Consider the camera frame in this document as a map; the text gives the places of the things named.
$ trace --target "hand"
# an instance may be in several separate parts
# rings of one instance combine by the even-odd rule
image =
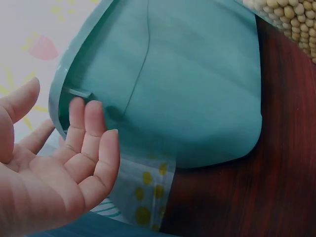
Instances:
[[[50,120],[14,144],[13,124],[33,107],[39,91],[33,79],[0,99],[0,236],[65,225],[108,196],[117,178],[118,133],[106,130],[97,101],[71,101],[67,138],[53,155],[36,155],[54,130]]]

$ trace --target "teal plastic container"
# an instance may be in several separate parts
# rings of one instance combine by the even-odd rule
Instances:
[[[242,157],[261,131],[255,16],[234,0],[103,0],[51,85],[64,137],[75,96],[103,103],[133,157],[169,154],[182,168]]]

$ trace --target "dark red wood surface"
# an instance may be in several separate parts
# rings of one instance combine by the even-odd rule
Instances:
[[[176,170],[162,231],[180,236],[316,236],[316,66],[262,20],[263,127],[244,158]]]

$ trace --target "pink drawing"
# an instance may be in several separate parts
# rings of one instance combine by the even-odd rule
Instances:
[[[54,43],[45,36],[40,36],[36,39],[28,51],[33,57],[44,61],[54,59],[58,56]]]

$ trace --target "bag of soybeans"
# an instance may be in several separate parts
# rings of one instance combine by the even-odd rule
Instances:
[[[316,63],[316,0],[237,0],[294,41]]]

